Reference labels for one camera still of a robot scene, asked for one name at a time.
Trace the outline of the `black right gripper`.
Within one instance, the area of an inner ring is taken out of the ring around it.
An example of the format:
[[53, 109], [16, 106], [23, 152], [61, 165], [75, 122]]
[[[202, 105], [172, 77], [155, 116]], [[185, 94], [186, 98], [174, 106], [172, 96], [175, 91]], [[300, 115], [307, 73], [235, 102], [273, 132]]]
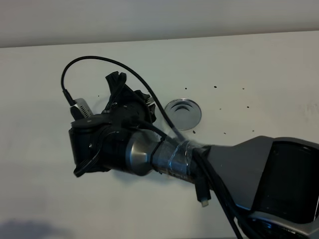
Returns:
[[106, 80], [111, 95], [104, 111], [75, 120], [69, 130], [76, 177], [111, 169], [130, 172], [126, 163], [129, 141], [139, 125], [156, 121], [155, 104], [147, 104], [150, 96], [129, 88], [125, 73], [113, 72]]

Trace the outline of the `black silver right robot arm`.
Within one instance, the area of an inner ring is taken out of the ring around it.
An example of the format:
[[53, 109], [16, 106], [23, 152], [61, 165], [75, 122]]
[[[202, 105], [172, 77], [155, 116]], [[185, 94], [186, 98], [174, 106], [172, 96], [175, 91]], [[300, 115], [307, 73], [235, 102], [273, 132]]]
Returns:
[[118, 170], [152, 171], [195, 185], [206, 205], [214, 191], [236, 231], [250, 239], [319, 236], [319, 146], [291, 137], [258, 136], [234, 146], [202, 145], [154, 126], [155, 104], [126, 85], [125, 73], [108, 75], [111, 96], [92, 114], [82, 99], [69, 130], [74, 175]]

